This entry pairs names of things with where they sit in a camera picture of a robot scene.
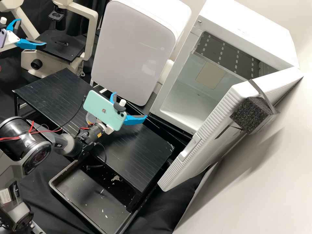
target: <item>black cloth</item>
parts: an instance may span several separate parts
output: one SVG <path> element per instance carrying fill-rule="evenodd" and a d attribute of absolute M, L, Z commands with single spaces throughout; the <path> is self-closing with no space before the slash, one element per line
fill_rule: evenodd
<path fill-rule="evenodd" d="M 163 192 L 157 187 L 126 234 L 171 234 L 186 210 L 204 172 Z"/>
<path fill-rule="evenodd" d="M 96 233 L 80 215 L 62 200 L 58 200 L 49 187 L 49 181 L 70 161 L 56 153 L 51 155 L 21 181 L 21 194 L 34 212 L 34 221 L 47 234 Z"/>
<path fill-rule="evenodd" d="M 25 0 L 22 8 L 40 33 L 48 29 L 50 21 L 47 15 L 53 8 L 51 0 Z M 11 13 L 1 13 L 1 16 L 4 15 L 9 18 L 8 21 L 13 19 Z M 21 50 L 16 48 L 0 55 L 0 122 L 14 115 L 11 90 L 37 79 L 20 68 L 20 52 Z M 89 79 L 92 61 L 91 59 L 86 63 L 84 69 L 88 72 L 86 76 Z M 68 164 L 69 161 L 63 156 L 51 154 L 36 170 L 22 180 L 22 195 L 35 213 L 35 222 L 47 234 L 98 233 L 58 196 L 51 193 L 49 180 Z M 162 192 L 160 188 L 157 188 L 126 233 L 172 233 L 202 176 L 203 174 L 190 179 L 168 192 Z"/>

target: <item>mint green smartphone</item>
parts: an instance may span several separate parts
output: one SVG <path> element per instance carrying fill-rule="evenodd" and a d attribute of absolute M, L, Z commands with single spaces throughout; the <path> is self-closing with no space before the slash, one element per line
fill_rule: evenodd
<path fill-rule="evenodd" d="M 118 111 L 108 99 L 93 90 L 90 90 L 88 93 L 84 102 L 84 109 L 115 131 L 120 130 L 127 117 L 125 111 L 118 114 Z"/>

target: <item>foam pad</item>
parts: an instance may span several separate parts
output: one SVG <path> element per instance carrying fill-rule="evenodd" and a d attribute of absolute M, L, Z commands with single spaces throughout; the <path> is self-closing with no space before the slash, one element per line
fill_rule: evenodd
<path fill-rule="evenodd" d="M 248 97 L 234 111 L 230 118 L 245 132 L 250 134 L 268 123 L 272 115 L 273 112 L 263 98 Z"/>

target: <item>white debris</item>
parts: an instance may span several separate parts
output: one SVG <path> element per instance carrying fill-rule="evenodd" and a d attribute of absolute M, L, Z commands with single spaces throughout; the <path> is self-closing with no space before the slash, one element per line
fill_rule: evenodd
<path fill-rule="evenodd" d="M 115 181 L 115 180 L 120 181 L 120 177 L 119 176 L 114 176 L 114 178 L 112 178 L 110 181 Z"/>

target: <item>beige panel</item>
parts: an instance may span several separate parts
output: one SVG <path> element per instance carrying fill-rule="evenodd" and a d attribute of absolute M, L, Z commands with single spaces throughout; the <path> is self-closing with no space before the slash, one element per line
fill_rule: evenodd
<path fill-rule="evenodd" d="M 206 62 L 201 72 L 198 74 L 196 81 L 210 89 L 215 89 L 225 74 L 226 71 L 212 63 Z"/>

